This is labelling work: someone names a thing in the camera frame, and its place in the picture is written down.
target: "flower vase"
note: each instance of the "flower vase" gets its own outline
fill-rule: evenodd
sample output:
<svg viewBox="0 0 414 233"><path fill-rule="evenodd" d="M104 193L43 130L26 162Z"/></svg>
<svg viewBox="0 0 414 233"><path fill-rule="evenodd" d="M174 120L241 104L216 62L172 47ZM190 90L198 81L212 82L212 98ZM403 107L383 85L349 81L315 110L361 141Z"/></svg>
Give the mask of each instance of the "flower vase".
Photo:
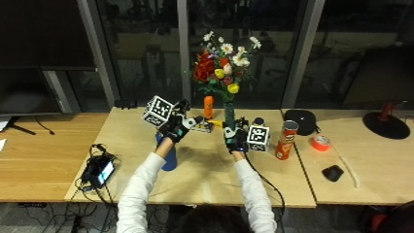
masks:
<svg viewBox="0 0 414 233"><path fill-rule="evenodd" d="M235 121L235 104L233 102L224 102L224 115L225 124L235 130L236 121Z"/></svg>

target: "dark hair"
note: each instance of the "dark hair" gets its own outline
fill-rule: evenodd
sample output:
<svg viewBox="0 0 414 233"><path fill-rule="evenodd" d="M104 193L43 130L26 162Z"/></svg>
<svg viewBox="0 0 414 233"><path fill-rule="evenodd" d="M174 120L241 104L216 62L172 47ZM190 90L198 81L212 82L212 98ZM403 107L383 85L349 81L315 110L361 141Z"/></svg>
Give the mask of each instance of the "dark hair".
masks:
<svg viewBox="0 0 414 233"><path fill-rule="evenodd" d="M203 205L183 218L175 233L249 233L241 213L232 207Z"/></svg>

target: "blue cup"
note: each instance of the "blue cup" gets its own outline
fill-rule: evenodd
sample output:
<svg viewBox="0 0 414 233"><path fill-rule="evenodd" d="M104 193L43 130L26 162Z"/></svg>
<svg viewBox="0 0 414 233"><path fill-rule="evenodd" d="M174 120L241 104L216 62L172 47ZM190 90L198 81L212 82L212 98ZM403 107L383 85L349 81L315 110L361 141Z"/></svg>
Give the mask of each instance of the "blue cup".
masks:
<svg viewBox="0 0 414 233"><path fill-rule="evenodd" d="M160 132L156 133L156 141L158 143L160 142L163 138L163 134ZM176 156L176 146L174 146L170 150L170 153L166 157L166 161L167 163L164 164L164 166L162 167L162 169L166 171L166 172L170 172L172 170L176 169L178 167L178 156Z"/></svg>

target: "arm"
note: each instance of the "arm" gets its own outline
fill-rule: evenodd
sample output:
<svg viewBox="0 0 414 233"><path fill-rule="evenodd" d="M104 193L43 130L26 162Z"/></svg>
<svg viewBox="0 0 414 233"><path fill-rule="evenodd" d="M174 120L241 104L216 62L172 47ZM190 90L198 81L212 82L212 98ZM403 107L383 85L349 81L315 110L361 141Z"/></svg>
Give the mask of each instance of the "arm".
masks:
<svg viewBox="0 0 414 233"><path fill-rule="evenodd" d="M128 186L122 193L119 207L119 221L116 232L147 232L147 203L150 193L154 190L162 166L166 164L164 158L174 147L170 138L166 138L152 152L144 163L140 165L130 180Z"/></svg>
<svg viewBox="0 0 414 233"><path fill-rule="evenodd" d="M272 212L271 200L264 189L260 176L253 170L244 154L232 151L235 167L243 187L245 207L249 213L249 223L255 233L275 232L277 224Z"/></svg>

